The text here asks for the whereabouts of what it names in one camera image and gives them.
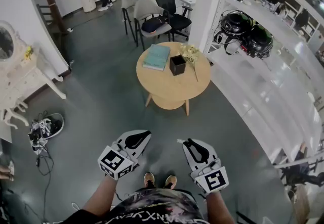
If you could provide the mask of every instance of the gray chair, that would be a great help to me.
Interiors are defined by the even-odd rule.
[[[171,26],[168,23],[165,23],[164,25],[160,26],[154,33],[146,32],[141,29],[140,21],[146,20],[146,18],[150,17],[150,16],[153,17],[154,14],[159,14],[162,16],[167,15],[167,17],[169,18],[169,12],[167,10],[164,10],[163,8],[157,6],[151,0],[138,0],[136,2],[135,9],[134,9],[136,46],[138,46],[138,32],[139,32],[143,50],[145,50],[143,37],[146,37],[146,38],[152,38],[155,36],[159,37],[161,34],[168,33],[169,41],[170,41]]]
[[[131,29],[131,32],[132,32],[134,42],[136,42],[136,39],[135,39],[134,31],[133,31],[133,28],[132,28],[132,24],[131,24],[132,21],[130,20],[128,9],[131,8],[131,7],[134,7],[137,1],[138,0],[121,0],[121,10],[122,10],[123,16],[124,16],[124,24],[125,24],[126,35],[128,35],[127,22],[126,22],[126,21],[128,21],[128,23],[130,25],[130,29]]]

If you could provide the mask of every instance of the teal book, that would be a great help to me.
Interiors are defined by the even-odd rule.
[[[164,71],[169,54],[170,47],[152,44],[143,61],[143,67]]]

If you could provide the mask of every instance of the gray concrete floor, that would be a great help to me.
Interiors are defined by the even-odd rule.
[[[103,16],[81,24],[98,15]],[[104,176],[97,159],[107,145],[125,131],[148,129],[152,139],[140,157],[140,167],[118,182],[117,192],[122,199],[143,186],[145,172],[153,172],[160,186],[173,172],[178,177],[177,187],[191,191],[205,214],[200,190],[191,181],[182,147],[176,143],[179,138],[200,139],[214,146],[226,166],[230,185],[222,196],[233,216],[239,210],[257,223],[262,223],[263,216],[275,224],[295,223],[277,171],[212,82],[205,92],[190,100],[190,116],[184,108],[168,111],[154,102],[145,108],[147,92],[136,76],[142,49],[125,35],[120,1],[103,14],[79,12],[66,23],[68,27],[81,24],[65,38],[74,63],[72,73],[57,85],[67,94],[67,100],[47,89],[29,103],[26,112],[30,122],[44,110],[65,117],[64,130],[48,143],[55,165],[47,194],[47,220],[66,219],[74,213],[71,202],[82,207],[90,198]],[[162,36],[160,41],[167,41],[167,37]],[[151,40],[145,43],[149,47]],[[12,129],[13,143],[3,141],[3,149],[15,162],[16,177],[12,183],[2,183],[19,195],[5,193],[17,223],[39,223],[31,211],[29,215],[24,212],[24,203],[42,215],[48,176],[41,176],[35,165],[36,155],[27,136],[29,128],[21,121],[13,122],[19,129]]]

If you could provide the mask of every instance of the printed shirt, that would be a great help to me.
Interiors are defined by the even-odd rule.
[[[145,189],[135,192],[113,208],[104,218],[84,210],[77,211],[63,224],[124,223],[207,223],[189,194],[170,189]]]

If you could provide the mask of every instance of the black cushion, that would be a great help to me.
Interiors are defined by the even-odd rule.
[[[191,24],[191,20],[179,15],[179,14],[174,14],[170,18],[170,25],[172,29],[180,31],[184,28],[187,28]]]

